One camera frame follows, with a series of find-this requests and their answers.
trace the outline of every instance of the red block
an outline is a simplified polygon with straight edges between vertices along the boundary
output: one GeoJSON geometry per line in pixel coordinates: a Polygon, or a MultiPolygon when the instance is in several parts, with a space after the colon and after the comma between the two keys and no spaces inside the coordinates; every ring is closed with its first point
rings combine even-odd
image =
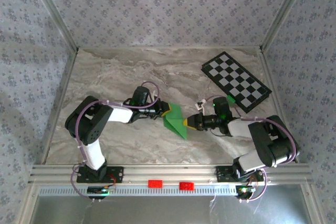
{"type": "Polygon", "coordinates": [[[148,180],[148,188],[163,188],[163,180],[148,180]]]}
{"type": "Polygon", "coordinates": [[[192,182],[180,182],[180,190],[194,191],[195,184],[192,182]]]}

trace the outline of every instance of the checkerboard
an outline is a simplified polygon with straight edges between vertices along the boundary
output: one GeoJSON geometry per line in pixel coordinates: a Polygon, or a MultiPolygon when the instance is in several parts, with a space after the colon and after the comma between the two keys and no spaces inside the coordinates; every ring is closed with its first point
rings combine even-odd
{"type": "Polygon", "coordinates": [[[248,113],[272,91],[226,52],[202,65],[202,71],[248,113]]]}

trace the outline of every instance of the floral wallpaper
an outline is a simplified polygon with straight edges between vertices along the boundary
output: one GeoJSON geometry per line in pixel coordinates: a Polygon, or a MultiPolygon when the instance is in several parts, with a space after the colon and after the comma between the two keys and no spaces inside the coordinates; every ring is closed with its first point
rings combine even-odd
{"type": "Polygon", "coordinates": [[[79,47],[260,45],[284,0],[53,0],[79,47]]]}
{"type": "Polygon", "coordinates": [[[45,147],[71,53],[41,0],[1,0],[0,223],[12,223],[45,147]]]}
{"type": "Polygon", "coordinates": [[[290,128],[336,223],[336,1],[297,0],[267,52],[290,128]]]}

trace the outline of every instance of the marble surface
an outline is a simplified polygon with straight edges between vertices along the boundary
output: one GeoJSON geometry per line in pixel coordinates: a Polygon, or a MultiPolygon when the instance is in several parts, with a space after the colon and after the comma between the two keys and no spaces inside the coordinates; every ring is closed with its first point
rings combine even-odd
{"type": "MultiPolygon", "coordinates": [[[[201,65],[224,49],[86,49],[79,50],[47,158],[49,164],[74,164],[82,160],[76,141],[64,128],[69,114],[88,95],[110,101],[131,97],[143,81],[158,84],[161,99],[180,104],[184,117],[197,113],[195,102],[212,94],[224,94],[201,65]]],[[[259,58],[225,49],[251,73],[265,82],[259,58]]],[[[214,113],[207,104],[207,114],[214,113]]],[[[268,98],[249,116],[275,113],[268,98]]],[[[100,144],[110,164],[126,163],[232,163],[233,158],[254,149],[251,139],[217,137],[211,132],[188,129],[184,140],[163,126],[163,120],[138,120],[133,124],[111,122],[100,144]]]]}

